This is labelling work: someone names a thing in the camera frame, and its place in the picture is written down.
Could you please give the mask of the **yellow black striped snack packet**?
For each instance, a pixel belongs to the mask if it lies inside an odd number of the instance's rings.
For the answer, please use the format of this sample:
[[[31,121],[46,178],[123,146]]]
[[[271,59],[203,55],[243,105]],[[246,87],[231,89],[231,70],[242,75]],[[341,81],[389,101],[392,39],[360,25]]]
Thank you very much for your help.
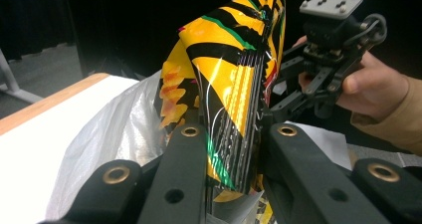
[[[285,22],[285,0],[231,0],[182,26],[163,64],[159,126],[173,132],[199,122],[207,130],[207,212],[215,222],[270,222],[257,161]]]

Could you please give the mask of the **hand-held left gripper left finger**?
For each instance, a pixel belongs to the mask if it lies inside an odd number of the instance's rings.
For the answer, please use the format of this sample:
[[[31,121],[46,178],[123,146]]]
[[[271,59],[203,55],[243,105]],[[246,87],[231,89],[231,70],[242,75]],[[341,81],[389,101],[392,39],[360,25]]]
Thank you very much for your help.
[[[159,162],[137,224],[205,224],[207,133],[176,128]]]

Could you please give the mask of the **clear smiley face plastic bag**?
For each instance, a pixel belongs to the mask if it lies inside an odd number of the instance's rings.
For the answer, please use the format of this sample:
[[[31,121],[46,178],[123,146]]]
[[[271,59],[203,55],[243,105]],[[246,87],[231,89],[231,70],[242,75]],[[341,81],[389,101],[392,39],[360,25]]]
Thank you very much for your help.
[[[70,209],[82,185],[106,162],[127,159],[144,165],[165,149],[154,107],[160,74],[141,80],[105,105],[65,151],[45,218],[57,220]],[[224,192],[207,224],[278,224],[263,193]]]

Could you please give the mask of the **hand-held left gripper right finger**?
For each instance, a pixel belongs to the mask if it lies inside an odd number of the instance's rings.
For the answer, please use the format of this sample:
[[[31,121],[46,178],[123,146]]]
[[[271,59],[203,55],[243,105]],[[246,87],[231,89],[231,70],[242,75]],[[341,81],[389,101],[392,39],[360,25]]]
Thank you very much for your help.
[[[389,224],[299,127],[275,123],[264,186],[278,224]]]

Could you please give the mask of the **grey metal stand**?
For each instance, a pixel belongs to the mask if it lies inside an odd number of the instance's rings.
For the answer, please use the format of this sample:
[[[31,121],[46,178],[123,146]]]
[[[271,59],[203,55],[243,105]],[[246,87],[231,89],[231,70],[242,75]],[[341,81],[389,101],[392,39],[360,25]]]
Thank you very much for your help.
[[[32,93],[22,90],[15,77],[14,74],[7,63],[2,50],[0,49],[0,71],[4,75],[5,83],[0,85],[0,91],[19,99],[21,101],[27,102],[29,104],[34,104],[42,99],[42,97],[36,96]]]

